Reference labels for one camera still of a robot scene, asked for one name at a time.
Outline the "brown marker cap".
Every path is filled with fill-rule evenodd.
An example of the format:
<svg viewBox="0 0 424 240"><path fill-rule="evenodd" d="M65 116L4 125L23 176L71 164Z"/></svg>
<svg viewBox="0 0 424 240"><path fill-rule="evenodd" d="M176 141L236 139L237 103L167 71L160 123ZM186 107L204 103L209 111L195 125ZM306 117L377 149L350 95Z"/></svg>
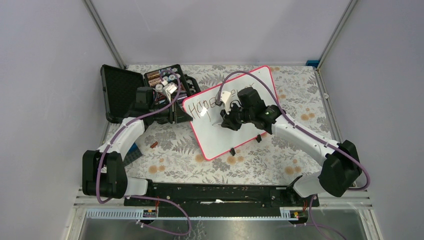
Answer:
<svg viewBox="0 0 424 240"><path fill-rule="evenodd" d="M153 144L150 146L150 148L151 148L151 149L153 149L153 148L155 148L157 145L158 145L158 142L156 141L155 143L153 143Z"/></svg>

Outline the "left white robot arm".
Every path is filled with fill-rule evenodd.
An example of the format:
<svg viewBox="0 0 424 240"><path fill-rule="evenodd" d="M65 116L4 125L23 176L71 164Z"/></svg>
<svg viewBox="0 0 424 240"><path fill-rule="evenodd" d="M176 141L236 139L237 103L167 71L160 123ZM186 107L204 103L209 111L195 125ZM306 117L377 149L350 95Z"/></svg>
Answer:
<svg viewBox="0 0 424 240"><path fill-rule="evenodd" d="M103 145L96 150L87 150L82 156L82 192L95 196L104 204L111 199L135 196L144 206L152 204L155 192L144 178L128 177L124 158L135 141L154 122L176 124L175 115L181 107L178 99L181 87L174 83L163 89L165 102L156 102L158 92L152 87L139 87L121 124Z"/></svg>

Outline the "pink framed whiteboard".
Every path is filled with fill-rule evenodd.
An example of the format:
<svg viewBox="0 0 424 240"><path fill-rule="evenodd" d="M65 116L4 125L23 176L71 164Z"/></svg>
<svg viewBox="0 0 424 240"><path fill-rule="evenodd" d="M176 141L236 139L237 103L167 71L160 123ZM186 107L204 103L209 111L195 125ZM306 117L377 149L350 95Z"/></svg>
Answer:
<svg viewBox="0 0 424 240"><path fill-rule="evenodd" d="M276 105L277 91L269 66L231 78L183 101L190 125L206 160L212 160L259 137L250 114Z"/></svg>

